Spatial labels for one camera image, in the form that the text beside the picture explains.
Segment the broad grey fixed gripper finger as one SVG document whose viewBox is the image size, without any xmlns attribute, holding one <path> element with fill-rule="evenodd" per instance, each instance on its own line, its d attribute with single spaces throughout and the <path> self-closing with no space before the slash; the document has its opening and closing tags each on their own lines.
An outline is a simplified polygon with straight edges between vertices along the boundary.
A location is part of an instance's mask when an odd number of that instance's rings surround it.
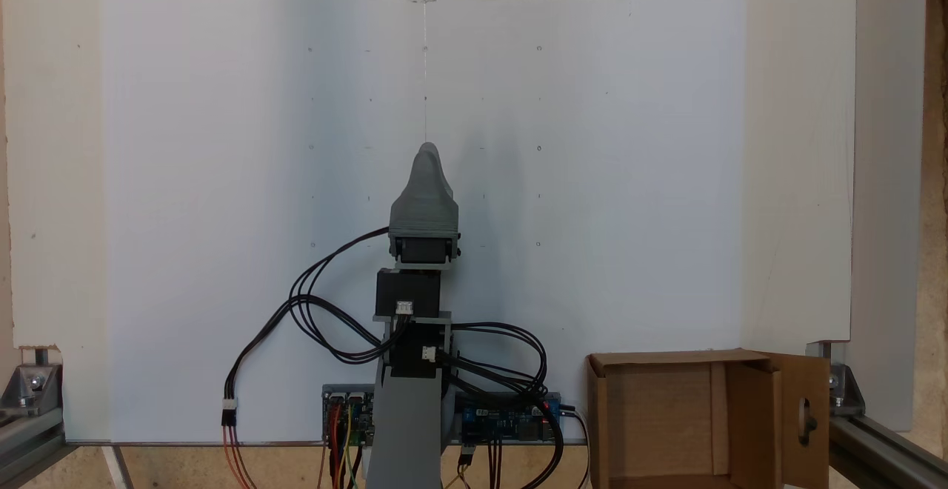
<svg viewBox="0 0 948 489">
<path fill-rule="evenodd" d="M 433 142 L 421 144 L 413 159 L 407 184 L 390 208 L 390 232 L 459 232 L 459 205 Z"/>
</svg>

